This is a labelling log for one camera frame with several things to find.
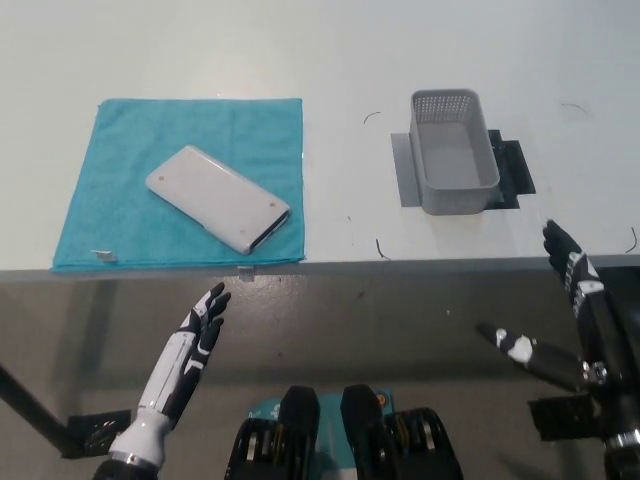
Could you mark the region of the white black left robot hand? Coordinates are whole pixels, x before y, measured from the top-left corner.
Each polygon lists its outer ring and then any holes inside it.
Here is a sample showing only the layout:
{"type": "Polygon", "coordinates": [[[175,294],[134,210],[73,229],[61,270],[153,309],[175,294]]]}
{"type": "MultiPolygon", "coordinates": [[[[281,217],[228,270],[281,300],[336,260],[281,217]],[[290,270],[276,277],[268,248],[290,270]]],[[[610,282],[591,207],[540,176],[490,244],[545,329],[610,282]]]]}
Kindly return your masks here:
{"type": "Polygon", "coordinates": [[[218,340],[231,294],[220,282],[205,292],[166,342],[138,403],[174,427],[182,416],[218,340]]]}

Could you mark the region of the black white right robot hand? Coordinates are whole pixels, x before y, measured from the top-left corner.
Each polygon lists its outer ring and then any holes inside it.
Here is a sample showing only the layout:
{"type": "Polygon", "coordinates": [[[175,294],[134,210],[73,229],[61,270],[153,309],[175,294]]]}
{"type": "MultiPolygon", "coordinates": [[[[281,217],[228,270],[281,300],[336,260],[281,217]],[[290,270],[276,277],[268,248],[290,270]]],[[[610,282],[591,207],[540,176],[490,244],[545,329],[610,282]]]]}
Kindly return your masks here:
{"type": "Polygon", "coordinates": [[[639,445],[639,352],[627,336],[613,295],[586,251],[555,221],[545,223],[543,246],[560,277],[576,321],[580,355],[505,327],[481,322],[478,333],[527,373],[593,401],[599,411],[586,437],[608,450],[639,445]]]}

